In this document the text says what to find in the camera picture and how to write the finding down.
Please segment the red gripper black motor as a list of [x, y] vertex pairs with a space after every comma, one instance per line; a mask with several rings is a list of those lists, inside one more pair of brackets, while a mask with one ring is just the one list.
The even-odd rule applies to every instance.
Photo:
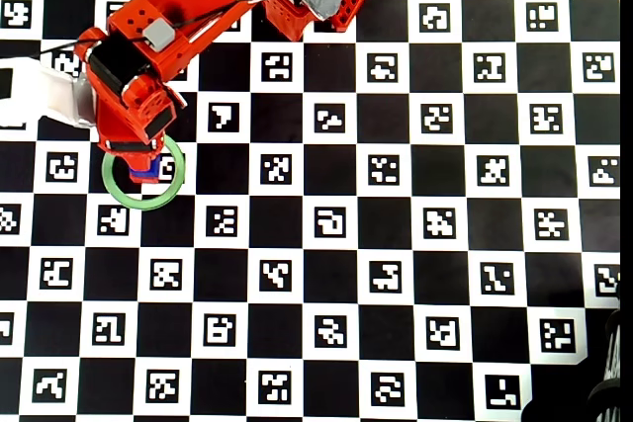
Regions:
[[162, 148], [166, 129], [187, 107], [184, 98], [153, 76], [135, 76], [118, 93], [96, 78], [96, 125], [108, 151]]

